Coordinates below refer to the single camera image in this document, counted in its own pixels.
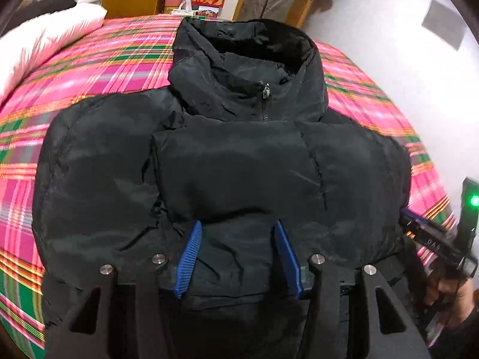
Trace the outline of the person's right hand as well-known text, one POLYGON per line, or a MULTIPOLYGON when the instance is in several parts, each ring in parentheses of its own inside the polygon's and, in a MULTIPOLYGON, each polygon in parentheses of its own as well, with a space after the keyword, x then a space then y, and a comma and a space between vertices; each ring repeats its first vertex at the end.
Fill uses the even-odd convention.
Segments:
POLYGON ((440 316, 440 323, 445 327, 458 327, 476 308, 474 283, 470 279, 439 279, 430 275, 425 291, 425 304, 433 305, 442 296, 449 304, 440 316))

